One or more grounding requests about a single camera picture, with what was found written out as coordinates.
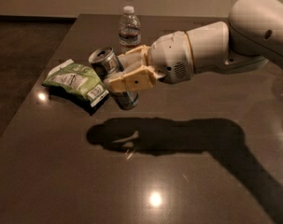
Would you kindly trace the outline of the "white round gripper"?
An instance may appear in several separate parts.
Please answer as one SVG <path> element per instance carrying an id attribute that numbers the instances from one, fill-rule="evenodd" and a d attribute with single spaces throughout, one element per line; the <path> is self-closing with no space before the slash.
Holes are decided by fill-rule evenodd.
<path id="1" fill-rule="evenodd" d="M 150 47 L 139 46 L 118 56 L 125 69 L 104 79 L 111 92 L 142 91 L 154 87 L 157 79 L 166 84 L 188 81 L 193 75 L 191 45 L 185 32 L 161 36 Z M 148 66 L 154 68 L 157 75 Z"/>

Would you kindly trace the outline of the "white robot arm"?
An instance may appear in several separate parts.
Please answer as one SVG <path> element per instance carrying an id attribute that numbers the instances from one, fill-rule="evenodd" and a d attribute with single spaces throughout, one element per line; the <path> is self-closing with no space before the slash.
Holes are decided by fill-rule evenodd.
<path id="1" fill-rule="evenodd" d="M 238 0 L 226 22 L 164 35 L 122 54 L 120 62 L 124 70 L 104 79 L 111 92 L 146 90 L 158 81 L 176 84 L 205 72 L 245 73 L 267 62 L 283 69 L 283 4 Z"/>

